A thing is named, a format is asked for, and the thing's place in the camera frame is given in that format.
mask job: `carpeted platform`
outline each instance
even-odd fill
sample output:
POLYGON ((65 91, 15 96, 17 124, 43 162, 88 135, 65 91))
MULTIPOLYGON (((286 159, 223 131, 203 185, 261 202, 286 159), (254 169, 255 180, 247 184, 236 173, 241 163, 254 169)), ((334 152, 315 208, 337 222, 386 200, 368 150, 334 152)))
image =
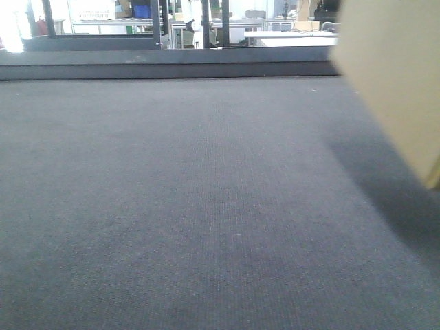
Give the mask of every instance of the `carpeted platform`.
POLYGON ((0 83, 0 329, 440 329, 440 194, 342 78, 0 83))

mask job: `person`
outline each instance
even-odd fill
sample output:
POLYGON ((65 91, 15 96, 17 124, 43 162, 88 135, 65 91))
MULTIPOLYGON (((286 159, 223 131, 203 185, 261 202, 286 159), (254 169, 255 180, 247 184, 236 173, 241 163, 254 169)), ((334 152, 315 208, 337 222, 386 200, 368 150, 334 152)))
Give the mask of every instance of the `person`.
MULTIPOLYGON (((201 0, 181 0, 181 11, 184 15, 184 23, 186 29, 194 34, 192 45, 194 48, 204 48, 204 28, 202 26, 202 6, 201 0)), ((216 48, 217 43, 214 32, 210 31, 210 47, 216 48)))

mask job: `metal frame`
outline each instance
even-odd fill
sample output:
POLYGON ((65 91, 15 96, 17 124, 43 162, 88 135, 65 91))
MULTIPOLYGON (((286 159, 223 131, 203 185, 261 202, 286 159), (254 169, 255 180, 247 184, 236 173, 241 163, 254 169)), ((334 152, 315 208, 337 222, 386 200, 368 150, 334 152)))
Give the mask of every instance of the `metal frame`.
POLYGON ((164 33, 168 34, 168 2, 167 0, 151 0, 151 18, 153 36, 148 35, 56 35, 50 0, 41 0, 45 13, 48 36, 24 41, 25 50, 29 51, 69 51, 69 50, 158 50, 162 46, 160 33, 160 13, 162 5, 162 21, 164 33))

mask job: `black object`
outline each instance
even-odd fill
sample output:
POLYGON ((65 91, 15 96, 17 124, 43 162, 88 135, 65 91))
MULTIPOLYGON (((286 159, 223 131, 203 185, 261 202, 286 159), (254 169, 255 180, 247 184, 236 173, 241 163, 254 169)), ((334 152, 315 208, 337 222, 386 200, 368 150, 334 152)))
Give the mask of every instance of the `black object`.
POLYGON ((320 0, 315 10, 315 21, 333 22, 337 21, 340 0, 320 0))
POLYGON ((201 26, 203 27, 203 48, 210 48, 209 41, 209 2, 201 1, 201 26))
POLYGON ((221 4, 221 18, 223 19, 223 47, 230 46, 229 39, 229 0, 223 0, 221 4))

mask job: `white table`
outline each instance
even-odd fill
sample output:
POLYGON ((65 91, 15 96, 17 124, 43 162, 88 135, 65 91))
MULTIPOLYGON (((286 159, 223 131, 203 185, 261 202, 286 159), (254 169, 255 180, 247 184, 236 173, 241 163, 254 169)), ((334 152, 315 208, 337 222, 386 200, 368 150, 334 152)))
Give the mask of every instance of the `white table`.
POLYGON ((72 27, 75 34, 76 26, 97 26, 98 33, 101 34, 102 26, 131 26, 132 28, 136 26, 146 26, 152 27, 152 19, 106 19, 106 20, 84 20, 84 21, 73 21, 72 27))
POLYGON ((245 32, 245 38, 249 39, 249 45, 255 44, 253 42, 254 39, 282 39, 282 41, 268 41, 267 45, 277 46, 289 46, 290 45, 335 45, 338 34, 328 31, 313 31, 313 32, 281 32, 281 31, 249 31, 245 32))
POLYGON ((337 38, 306 36, 304 38, 261 38, 259 45, 266 47, 334 46, 337 38))

